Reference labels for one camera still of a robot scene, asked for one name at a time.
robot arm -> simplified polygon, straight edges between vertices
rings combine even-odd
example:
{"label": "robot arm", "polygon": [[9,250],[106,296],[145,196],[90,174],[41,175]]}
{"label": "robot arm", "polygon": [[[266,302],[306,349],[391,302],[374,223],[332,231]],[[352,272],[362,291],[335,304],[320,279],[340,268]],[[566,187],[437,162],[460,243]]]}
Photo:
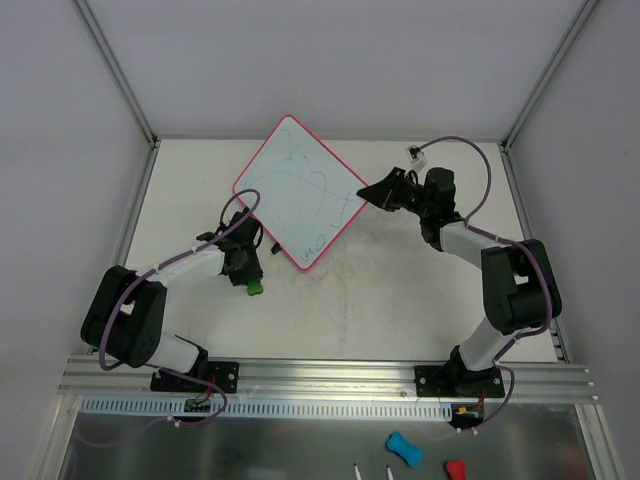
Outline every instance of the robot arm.
{"label": "robot arm", "polygon": [[404,208],[420,218],[422,237],[438,251],[466,260],[482,271],[483,303],[486,316],[473,334],[451,352],[449,361],[418,387],[423,396],[504,396],[494,379],[499,376],[494,362],[523,332],[540,328],[546,317],[543,288],[552,298],[553,317],[562,308],[560,295],[544,246],[538,240],[526,240],[526,247],[545,279],[541,286],[525,254],[512,245],[504,245],[469,229],[455,211],[453,172],[432,168],[424,185],[417,176],[394,168],[381,182],[358,191],[358,196],[386,211]]}
{"label": "robot arm", "polygon": [[[217,233],[239,222],[246,212],[237,212],[229,226],[221,225]],[[117,314],[106,352],[133,368],[150,365],[208,379],[208,352],[162,331],[165,304],[197,283],[221,274],[228,276],[233,285],[247,285],[250,295],[261,293],[262,269],[253,243],[261,228],[258,220],[249,217],[216,245],[203,249],[198,246],[215,234],[198,236],[199,243],[192,247],[197,253],[157,271],[132,292],[127,306]],[[82,325],[83,341],[99,348],[118,299],[138,278],[139,273],[119,265],[107,270]]]}

cable connector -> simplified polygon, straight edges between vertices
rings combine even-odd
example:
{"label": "cable connector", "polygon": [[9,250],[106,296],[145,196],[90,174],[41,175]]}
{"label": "cable connector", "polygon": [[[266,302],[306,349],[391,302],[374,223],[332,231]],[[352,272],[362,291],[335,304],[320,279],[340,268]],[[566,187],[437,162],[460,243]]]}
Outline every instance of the cable connector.
{"label": "cable connector", "polygon": [[424,156],[424,152],[420,150],[420,147],[415,145],[411,145],[406,148],[405,152],[407,152],[407,157],[409,157],[409,163],[411,164],[409,170],[420,173],[420,171],[427,165],[427,159]]}

blue object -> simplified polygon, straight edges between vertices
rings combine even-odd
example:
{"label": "blue object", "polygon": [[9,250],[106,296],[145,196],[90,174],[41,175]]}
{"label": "blue object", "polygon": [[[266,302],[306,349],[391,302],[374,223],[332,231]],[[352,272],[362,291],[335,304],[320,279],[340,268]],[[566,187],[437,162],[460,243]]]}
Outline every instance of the blue object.
{"label": "blue object", "polygon": [[404,461],[411,468],[416,468],[424,455],[421,448],[411,445],[399,432],[391,434],[389,440],[387,440],[387,448],[404,458]]}

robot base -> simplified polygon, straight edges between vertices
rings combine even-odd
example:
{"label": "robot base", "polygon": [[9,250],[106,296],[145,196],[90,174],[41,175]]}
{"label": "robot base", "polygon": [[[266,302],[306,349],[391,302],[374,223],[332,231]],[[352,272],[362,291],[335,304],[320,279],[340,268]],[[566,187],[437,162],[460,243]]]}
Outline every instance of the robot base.
{"label": "robot base", "polygon": [[496,367],[479,372],[467,370],[458,347],[444,365],[418,365],[414,367],[414,374],[418,397],[480,397],[483,389],[485,398],[505,395],[500,370]]}
{"label": "robot base", "polygon": [[[234,394],[238,391],[238,372],[240,364],[237,362],[213,362],[206,360],[201,364],[196,378],[211,381],[220,387],[224,393]],[[182,380],[168,373],[160,371],[151,377],[152,392],[202,393],[207,387],[197,383]]]}

whiteboard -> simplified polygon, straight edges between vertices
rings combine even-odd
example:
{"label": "whiteboard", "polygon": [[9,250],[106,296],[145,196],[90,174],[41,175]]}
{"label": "whiteboard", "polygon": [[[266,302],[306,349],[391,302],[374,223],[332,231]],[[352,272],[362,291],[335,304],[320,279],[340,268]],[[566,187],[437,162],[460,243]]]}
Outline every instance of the whiteboard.
{"label": "whiteboard", "polygon": [[256,218],[291,260],[308,270],[364,208],[366,202],[356,192],[366,185],[287,115],[240,174],[233,191],[260,192]]}

